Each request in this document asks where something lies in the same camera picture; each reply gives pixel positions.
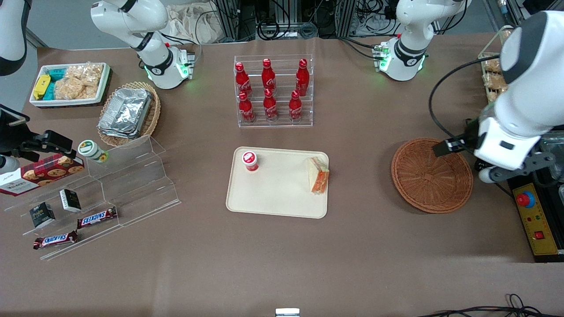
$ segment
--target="brown table surface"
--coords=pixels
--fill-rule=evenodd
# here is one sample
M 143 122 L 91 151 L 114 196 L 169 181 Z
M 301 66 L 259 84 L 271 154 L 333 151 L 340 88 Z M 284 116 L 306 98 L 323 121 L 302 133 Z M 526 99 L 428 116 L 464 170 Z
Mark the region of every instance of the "brown table surface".
M 21 238 L 17 216 L 1 213 L 1 315 L 273 316 L 275 308 L 299 307 L 304 317 L 408 317 L 505 306 L 506 293 L 564 314 L 563 264 L 532 263 L 518 213 L 500 190 L 476 178 L 463 208 L 431 215 L 408 205 L 390 178 L 403 142 L 444 139 L 428 114 L 429 92 L 491 37 L 435 37 L 425 67 L 408 82 L 376 73 L 369 59 L 337 40 L 205 46 L 193 80 L 158 90 L 162 114 L 153 136 L 167 150 L 165 169 L 182 203 L 53 261 L 40 261 Z M 233 56 L 305 52 L 315 58 L 314 126 L 239 129 Z M 38 60 L 104 61 L 114 70 L 111 90 L 148 81 L 131 49 L 40 49 Z M 437 92 L 437 116 L 452 131 L 461 132 L 464 119 L 486 105 L 480 76 L 479 66 L 470 67 Z M 99 139 L 99 111 L 25 107 L 33 131 L 54 129 L 75 142 Z M 327 153 L 327 215 L 228 211 L 239 146 Z

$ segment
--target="white tray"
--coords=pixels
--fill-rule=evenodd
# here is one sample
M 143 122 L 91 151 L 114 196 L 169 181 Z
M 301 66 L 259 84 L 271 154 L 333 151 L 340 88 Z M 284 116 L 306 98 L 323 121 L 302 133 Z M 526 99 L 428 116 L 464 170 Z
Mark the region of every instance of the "white tray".
M 46 74 L 48 71 L 50 71 L 52 69 L 61 69 L 61 68 L 66 69 L 69 66 L 84 65 L 84 64 L 85 63 L 41 66 L 41 69 L 39 70 L 39 73 L 37 74 L 37 78 L 33 82 L 33 87 L 35 87 L 35 85 L 37 84 L 37 81 L 39 80 L 39 77 L 41 75 Z M 106 63 L 96 63 L 96 64 L 104 65 L 104 68 L 102 69 L 102 76 L 100 77 L 100 82 L 98 83 L 98 91 L 96 92 L 96 97 L 87 98 L 87 99 L 72 99 L 72 100 L 37 100 L 33 96 L 33 89 L 32 89 L 32 93 L 29 96 L 29 103 L 38 107 L 38 108 L 64 108 L 64 107 L 75 107 L 75 106 L 85 105 L 85 104 L 95 104 L 95 103 L 101 102 L 102 97 L 104 96 L 106 83 L 108 82 L 110 67 Z
M 258 170 L 249 172 L 241 156 L 257 154 Z M 285 215 L 320 219 L 327 214 L 327 192 L 314 195 L 309 185 L 307 159 L 319 157 L 329 166 L 323 152 L 291 149 L 240 147 L 233 154 L 225 205 L 232 212 Z

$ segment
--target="white jar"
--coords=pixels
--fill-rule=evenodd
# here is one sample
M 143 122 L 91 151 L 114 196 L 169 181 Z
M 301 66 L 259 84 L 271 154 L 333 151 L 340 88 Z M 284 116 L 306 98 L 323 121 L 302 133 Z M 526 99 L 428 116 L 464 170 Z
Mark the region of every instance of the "white jar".
M 78 145 L 78 153 L 89 160 L 98 163 L 106 162 L 108 159 L 108 152 L 101 149 L 96 142 L 92 140 L 84 140 Z

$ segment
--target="floor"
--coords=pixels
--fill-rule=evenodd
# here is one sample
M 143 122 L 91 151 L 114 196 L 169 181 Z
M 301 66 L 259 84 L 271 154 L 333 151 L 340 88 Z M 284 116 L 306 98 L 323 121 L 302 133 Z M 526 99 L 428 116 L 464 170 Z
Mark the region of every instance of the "floor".
M 94 0 L 35 0 L 28 28 L 48 46 L 58 49 L 106 49 L 127 47 L 114 36 L 99 31 L 90 19 Z M 187 0 L 167 0 L 164 4 L 186 3 Z M 449 34 L 493 32 L 484 2 L 475 0 L 468 7 L 464 20 Z M 16 73 L 0 77 L 0 103 L 22 110 L 37 71 L 36 51 L 28 47 L 28 57 Z

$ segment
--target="emergency stop button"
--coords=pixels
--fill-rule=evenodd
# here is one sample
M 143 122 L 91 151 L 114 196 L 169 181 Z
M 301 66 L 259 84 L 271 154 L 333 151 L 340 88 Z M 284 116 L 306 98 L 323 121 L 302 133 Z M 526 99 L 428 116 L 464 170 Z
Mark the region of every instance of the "emergency stop button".
M 517 205 L 532 208 L 535 205 L 535 196 L 530 191 L 524 191 L 515 198 Z

